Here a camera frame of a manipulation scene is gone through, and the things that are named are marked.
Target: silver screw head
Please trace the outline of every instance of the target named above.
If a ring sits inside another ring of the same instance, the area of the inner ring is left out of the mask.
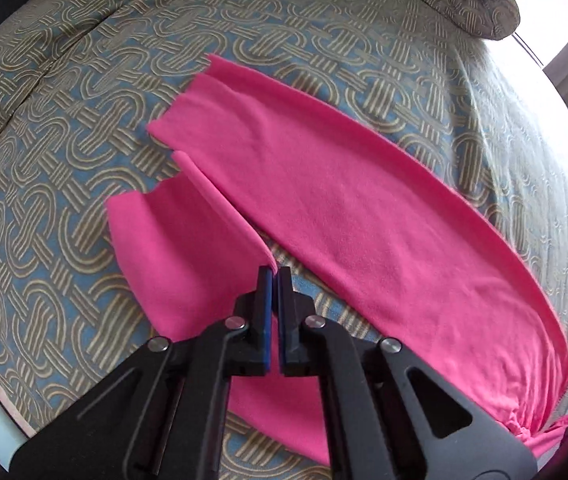
[[[240,330],[246,326],[246,320],[241,316],[227,317],[224,325],[229,330]]]
[[[307,316],[304,323],[309,328],[322,328],[326,325],[326,320],[322,316],[313,314],[312,316]]]
[[[168,341],[167,338],[158,336],[152,338],[151,341],[148,342],[148,349],[151,352],[163,352],[169,347],[170,344],[171,342]]]
[[[379,347],[389,354],[397,354],[402,349],[402,343],[393,337],[387,337],[379,342]]]

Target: bed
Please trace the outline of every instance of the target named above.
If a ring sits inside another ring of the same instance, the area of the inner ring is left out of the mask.
[[[0,26],[0,387],[32,428],[154,334],[114,259],[104,200],[177,172],[146,125],[208,53],[322,99],[416,157],[516,249],[568,336],[568,110],[513,38],[479,39],[432,5],[31,0]],[[472,10],[460,13],[466,28]],[[266,241],[319,313],[379,338]],[[329,476],[228,417],[221,478]]]

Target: triangular cutout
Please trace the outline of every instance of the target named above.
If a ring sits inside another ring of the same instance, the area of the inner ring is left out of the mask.
[[[429,421],[430,430],[437,438],[446,438],[471,425],[473,421],[471,414],[449,397],[423,371],[412,368],[408,371],[408,379]]]

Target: red object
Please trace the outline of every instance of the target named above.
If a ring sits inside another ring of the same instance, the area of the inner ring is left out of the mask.
[[[188,178],[206,181],[203,199],[225,215],[230,202],[536,455],[558,442],[568,417],[539,432],[568,387],[568,343],[500,234],[375,132],[257,72],[211,62],[149,124],[158,140],[188,153],[174,158]],[[179,175],[143,198],[108,203],[118,263],[153,325],[174,339],[230,313],[266,261],[246,222],[230,230],[184,183]],[[234,288],[238,275],[244,290]],[[328,462],[315,382],[272,374],[234,379],[234,389],[232,411]]]

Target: bed sheet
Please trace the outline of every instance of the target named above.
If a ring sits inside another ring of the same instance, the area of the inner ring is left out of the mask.
[[[146,125],[209,53],[415,156],[516,248],[568,334],[568,111],[512,39],[472,38],[421,0],[32,0],[0,27],[0,384],[30,425],[154,334],[114,259],[104,200],[176,173]],[[379,337],[267,243],[318,313]],[[330,475],[231,415],[233,476]]]

